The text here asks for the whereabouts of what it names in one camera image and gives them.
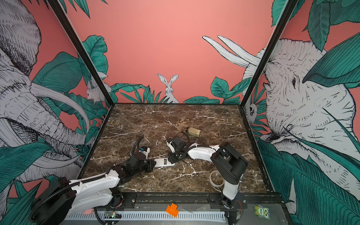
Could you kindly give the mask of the white red remote control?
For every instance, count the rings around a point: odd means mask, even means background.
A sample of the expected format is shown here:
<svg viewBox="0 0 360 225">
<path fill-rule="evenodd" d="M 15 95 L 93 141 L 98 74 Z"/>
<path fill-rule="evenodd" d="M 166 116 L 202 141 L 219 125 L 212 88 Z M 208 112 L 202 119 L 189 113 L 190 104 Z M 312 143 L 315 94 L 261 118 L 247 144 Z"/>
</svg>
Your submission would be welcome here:
<svg viewBox="0 0 360 225">
<path fill-rule="evenodd" d="M 175 166 L 175 164 L 171 163 L 168 160 L 168 158 L 157 158 L 157 159 L 154 159 L 154 161 L 156 162 L 155 168 L 157 168 L 157 167 L 173 167 L 173 166 Z"/>
</svg>

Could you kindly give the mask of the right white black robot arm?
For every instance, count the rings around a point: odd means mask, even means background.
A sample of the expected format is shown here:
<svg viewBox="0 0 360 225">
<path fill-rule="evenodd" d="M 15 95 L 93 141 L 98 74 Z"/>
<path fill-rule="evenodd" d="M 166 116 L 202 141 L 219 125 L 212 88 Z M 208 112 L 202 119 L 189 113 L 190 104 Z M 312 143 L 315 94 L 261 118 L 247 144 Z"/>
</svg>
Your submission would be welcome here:
<svg viewBox="0 0 360 225">
<path fill-rule="evenodd" d="M 191 142 L 189 136 L 187 141 L 179 136 L 166 140 L 170 148 L 168 161 L 175 164 L 186 158 L 193 160 L 204 160 L 212 162 L 224 179 L 224 187 L 221 195 L 221 202 L 227 209 L 233 209 L 237 204 L 240 183 L 248 167 L 247 160 L 228 142 L 220 145 L 200 145 Z"/>
</svg>

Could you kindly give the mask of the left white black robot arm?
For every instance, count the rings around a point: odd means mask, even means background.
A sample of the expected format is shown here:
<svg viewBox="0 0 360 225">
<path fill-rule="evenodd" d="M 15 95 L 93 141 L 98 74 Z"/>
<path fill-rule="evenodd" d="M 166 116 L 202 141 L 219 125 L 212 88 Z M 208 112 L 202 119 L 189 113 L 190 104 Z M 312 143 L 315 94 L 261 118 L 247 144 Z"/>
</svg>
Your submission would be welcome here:
<svg viewBox="0 0 360 225">
<path fill-rule="evenodd" d="M 38 225 L 58 225 L 66 217 L 98 206 L 119 207 L 123 200 L 118 186 L 134 176 L 153 171 L 156 162 L 148 159 L 149 149 L 140 148 L 143 137 L 137 139 L 131 156 L 107 172 L 85 179 L 58 178 L 31 204 L 28 217 Z"/>
</svg>

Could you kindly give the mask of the clear tape roll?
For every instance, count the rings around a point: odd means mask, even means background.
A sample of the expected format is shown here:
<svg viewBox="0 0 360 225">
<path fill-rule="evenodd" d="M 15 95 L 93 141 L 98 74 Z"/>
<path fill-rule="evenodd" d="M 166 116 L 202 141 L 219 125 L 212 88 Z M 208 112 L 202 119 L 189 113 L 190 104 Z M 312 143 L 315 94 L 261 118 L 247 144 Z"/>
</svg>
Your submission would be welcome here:
<svg viewBox="0 0 360 225">
<path fill-rule="evenodd" d="M 209 182 L 214 188 L 221 188 L 225 184 L 225 179 L 218 170 L 214 170 L 209 175 Z"/>
</svg>

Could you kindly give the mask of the orange toy brick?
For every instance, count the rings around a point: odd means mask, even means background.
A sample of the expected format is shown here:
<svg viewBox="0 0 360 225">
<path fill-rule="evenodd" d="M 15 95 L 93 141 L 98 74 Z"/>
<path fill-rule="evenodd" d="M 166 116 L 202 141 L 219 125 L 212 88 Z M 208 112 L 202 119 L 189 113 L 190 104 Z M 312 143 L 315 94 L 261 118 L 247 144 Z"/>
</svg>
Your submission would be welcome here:
<svg viewBox="0 0 360 225">
<path fill-rule="evenodd" d="M 179 214 L 178 205 L 172 203 L 171 205 L 167 206 L 166 213 L 170 214 L 171 216 L 177 218 Z"/>
</svg>

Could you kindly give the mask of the small green circuit board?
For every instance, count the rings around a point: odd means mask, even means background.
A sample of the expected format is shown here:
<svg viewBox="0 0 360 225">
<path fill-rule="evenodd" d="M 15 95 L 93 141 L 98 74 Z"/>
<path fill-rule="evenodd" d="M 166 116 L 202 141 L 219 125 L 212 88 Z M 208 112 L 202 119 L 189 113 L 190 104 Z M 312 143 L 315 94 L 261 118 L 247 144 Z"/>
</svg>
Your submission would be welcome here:
<svg viewBox="0 0 360 225">
<path fill-rule="evenodd" d="M 120 219 L 122 218 L 122 214 L 118 211 L 106 211 L 104 215 L 104 219 Z"/>
</svg>

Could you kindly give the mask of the green owl toy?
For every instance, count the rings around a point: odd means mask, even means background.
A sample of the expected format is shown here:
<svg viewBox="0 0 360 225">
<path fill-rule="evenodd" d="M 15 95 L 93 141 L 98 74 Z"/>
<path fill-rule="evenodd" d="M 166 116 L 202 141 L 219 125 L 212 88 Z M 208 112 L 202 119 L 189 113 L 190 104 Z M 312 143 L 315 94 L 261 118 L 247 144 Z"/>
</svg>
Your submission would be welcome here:
<svg viewBox="0 0 360 225">
<path fill-rule="evenodd" d="M 259 218 L 270 219 L 270 209 L 261 205 L 254 206 L 254 213 Z"/>
</svg>

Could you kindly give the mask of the black front mounting rail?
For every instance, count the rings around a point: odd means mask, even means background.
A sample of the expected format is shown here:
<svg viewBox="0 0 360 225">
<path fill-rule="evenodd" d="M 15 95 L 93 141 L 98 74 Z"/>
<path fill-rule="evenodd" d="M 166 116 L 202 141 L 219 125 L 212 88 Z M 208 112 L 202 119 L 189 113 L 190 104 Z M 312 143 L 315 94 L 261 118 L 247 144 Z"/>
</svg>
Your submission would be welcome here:
<svg viewBox="0 0 360 225">
<path fill-rule="evenodd" d="M 134 209 L 136 204 L 209 204 L 212 209 L 246 209 L 248 204 L 283 203 L 279 193 L 238 193 L 229 200 L 222 193 L 205 192 L 123 192 L 118 209 Z"/>
</svg>

